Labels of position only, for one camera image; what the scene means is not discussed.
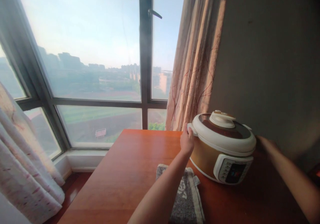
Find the white lid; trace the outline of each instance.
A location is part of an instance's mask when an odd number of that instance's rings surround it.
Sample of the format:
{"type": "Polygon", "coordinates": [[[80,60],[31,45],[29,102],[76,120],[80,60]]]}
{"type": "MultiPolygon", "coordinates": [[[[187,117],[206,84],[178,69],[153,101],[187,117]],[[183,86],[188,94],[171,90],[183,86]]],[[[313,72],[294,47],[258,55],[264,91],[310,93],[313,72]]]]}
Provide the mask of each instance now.
{"type": "Polygon", "coordinates": [[[230,155],[246,156],[256,147],[251,129],[219,110],[212,114],[199,114],[192,121],[198,137],[206,144],[230,155]]]}

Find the glass pane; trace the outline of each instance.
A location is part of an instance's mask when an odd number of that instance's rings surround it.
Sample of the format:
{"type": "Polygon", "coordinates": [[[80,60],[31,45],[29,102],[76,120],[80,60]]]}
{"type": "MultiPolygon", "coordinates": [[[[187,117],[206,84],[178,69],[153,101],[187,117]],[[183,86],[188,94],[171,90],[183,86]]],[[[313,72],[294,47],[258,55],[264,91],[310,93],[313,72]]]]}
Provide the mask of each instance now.
{"type": "Polygon", "coordinates": [[[61,153],[60,146],[52,132],[52,129],[48,123],[46,116],[43,113],[41,107],[32,110],[27,110],[24,112],[27,117],[31,120],[40,145],[47,153],[47,155],[52,159],[61,153]]]}
{"type": "Polygon", "coordinates": [[[142,129],[138,108],[58,105],[73,147],[110,147],[123,129],[142,129]]]}
{"type": "Polygon", "coordinates": [[[14,99],[26,97],[2,47],[0,48],[0,81],[14,99]]]}
{"type": "Polygon", "coordinates": [[[183,0],[153,0],[152,99],[168,99],[183,0]]]}
{"type": "Polygon", "coordinates": [[[166,109],[148,109],[148,130],[164,131],[166,116],[166,109]]]}
{"type": "Polygon", "coordinates": [[[21,0],[55,97],[141,101],[139,0],[21,0]]]}

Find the window frame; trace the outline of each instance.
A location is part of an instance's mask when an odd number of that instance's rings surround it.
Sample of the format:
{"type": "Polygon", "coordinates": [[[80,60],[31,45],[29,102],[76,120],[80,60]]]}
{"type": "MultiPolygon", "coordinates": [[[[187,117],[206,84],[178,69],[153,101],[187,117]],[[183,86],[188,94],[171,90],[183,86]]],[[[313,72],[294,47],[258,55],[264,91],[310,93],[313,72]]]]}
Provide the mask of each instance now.
{"type": "Polygon", "coordinates": [[[148,10],[152,9],[152,0],[139,0],[141,102],[53,97],[21,0],[0,0],[0,4],[4,6],[0,14],[6,17],[0,20],[0,42],[27,96],[17,99],[16,102],[23,111],[42,107],[61,148],[62,152],[59,155],[67,150],[108,150],[109,148],[72,147],[56,105],[141,108],[143,130],[148,129],[148,109],[167,108],[167,100],[151,98],[153,15],[149,15],[148,10]]]}

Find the forearm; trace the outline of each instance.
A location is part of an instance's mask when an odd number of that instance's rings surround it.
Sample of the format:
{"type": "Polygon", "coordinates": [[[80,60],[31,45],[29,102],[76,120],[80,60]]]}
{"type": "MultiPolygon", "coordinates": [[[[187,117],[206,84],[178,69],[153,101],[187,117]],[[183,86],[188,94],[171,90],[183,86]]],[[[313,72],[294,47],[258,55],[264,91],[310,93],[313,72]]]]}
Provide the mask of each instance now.
{"type": "Polygon", "coordinates": [[[167,223],[191,153],[179,152],[144,196],[128,223],[167,223]]]}
{"type": "Polygon", "coordinates": [[[320,223],[320,192],[310,179],[280,151],[270,159],[310,223],[320,223]]]}

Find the tree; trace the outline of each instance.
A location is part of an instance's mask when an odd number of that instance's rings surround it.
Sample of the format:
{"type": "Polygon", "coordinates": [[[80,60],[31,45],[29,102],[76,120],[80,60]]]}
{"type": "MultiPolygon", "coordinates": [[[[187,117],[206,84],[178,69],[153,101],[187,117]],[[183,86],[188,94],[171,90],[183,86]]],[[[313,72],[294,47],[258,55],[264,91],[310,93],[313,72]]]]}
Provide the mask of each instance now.
{"type": "Polygon", "coordinates": [[[165,123],[149,123],[148,130],[164,131],[165,123]]]}

